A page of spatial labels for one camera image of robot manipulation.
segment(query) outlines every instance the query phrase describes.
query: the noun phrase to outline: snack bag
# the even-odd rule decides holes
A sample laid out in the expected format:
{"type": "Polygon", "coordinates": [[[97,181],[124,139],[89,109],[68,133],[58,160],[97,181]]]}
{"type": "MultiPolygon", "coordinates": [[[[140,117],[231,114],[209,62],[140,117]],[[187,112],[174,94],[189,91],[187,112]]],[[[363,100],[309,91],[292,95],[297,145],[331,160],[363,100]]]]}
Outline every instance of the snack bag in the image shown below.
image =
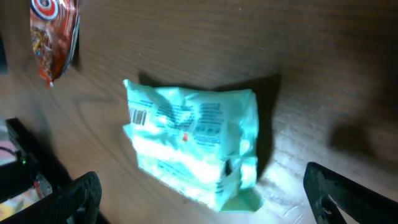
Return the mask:
{"type": "Polygon", "coordinates": [[[251,90],[124,85],[131,122],[123,129],[140,169],[217,212],[261,207],[253,191],[259,120],[251,90]]]}
{"type": "Polygon", "coordinates": [[[75,51],[80,17],[78,0],[30,0],[30,37],[39,75],[52,86],[75,51]]]}

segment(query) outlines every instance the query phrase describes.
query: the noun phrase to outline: colorful object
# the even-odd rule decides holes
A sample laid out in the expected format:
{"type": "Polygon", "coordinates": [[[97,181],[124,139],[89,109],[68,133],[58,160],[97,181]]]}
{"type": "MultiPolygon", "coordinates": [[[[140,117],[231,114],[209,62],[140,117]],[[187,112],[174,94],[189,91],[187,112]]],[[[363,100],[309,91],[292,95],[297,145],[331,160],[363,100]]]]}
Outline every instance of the colorful object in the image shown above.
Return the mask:
{"type": "Polygon", "coordinates": [[[30,37],[47,86],[68,68],[79,22],[78,0],[30,0],[30,37]]]}
{"type": "Polygon", "coordinates": [[[123,129],[140,169],[216,211],[261,207],[253,191],[259,123],[251,90],[124,85],[131,122],[123,129]]]}

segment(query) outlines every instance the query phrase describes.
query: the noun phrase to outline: black cable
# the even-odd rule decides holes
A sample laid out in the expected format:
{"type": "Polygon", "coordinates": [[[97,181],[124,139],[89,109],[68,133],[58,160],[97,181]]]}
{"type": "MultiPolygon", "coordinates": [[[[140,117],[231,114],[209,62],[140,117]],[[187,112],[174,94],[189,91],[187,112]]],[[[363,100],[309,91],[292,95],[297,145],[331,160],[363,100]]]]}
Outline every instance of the black cable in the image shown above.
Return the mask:
{"type": "Polygon", "coordinates": [[[0,150],[6,151],[6,152],[10,153],[11,155],[13,155],[13,156],[15,156],[15,157],[17,156],[17,154],[16,154],[13,150],[8,149],[8,148],[6,148],[6,147],[0,146],[0,150]]]}

